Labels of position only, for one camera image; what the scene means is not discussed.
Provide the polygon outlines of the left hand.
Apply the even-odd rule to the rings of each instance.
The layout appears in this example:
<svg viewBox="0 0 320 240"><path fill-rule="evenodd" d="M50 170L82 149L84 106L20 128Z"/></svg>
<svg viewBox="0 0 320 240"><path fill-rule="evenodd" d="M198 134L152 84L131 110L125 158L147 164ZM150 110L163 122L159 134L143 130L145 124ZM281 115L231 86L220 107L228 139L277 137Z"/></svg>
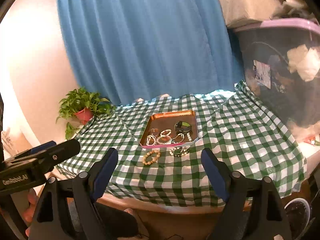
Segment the left hand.
<svg viewBox="0 0 320 240"><path fill-rule="evenodd" d="M33 220L33 215L36 209L37 202L39 200L36 191L34 189L30 189L27 195L27 199L29 202L28 208L23 213L23 218L26 222L31 223Z"/></svg>

